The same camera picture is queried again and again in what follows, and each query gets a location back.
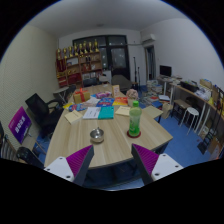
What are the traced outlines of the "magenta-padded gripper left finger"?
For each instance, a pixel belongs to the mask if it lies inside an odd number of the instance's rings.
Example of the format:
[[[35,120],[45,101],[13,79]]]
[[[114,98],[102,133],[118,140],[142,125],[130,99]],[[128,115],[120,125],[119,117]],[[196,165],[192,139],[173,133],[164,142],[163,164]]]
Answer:
[[[68,157],[58,157],[45,171],[82,186],[93,156],[94,147],[89,145]]]

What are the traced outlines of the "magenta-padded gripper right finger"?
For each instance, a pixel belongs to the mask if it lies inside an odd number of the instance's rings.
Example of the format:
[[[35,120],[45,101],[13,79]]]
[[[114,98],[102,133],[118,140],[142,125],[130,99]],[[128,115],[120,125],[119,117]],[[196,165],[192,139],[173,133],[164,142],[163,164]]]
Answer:
[[[131,153],[145,185],[182,169],[182,166],[166,153],[156,154],[137,144],[132,144]]]

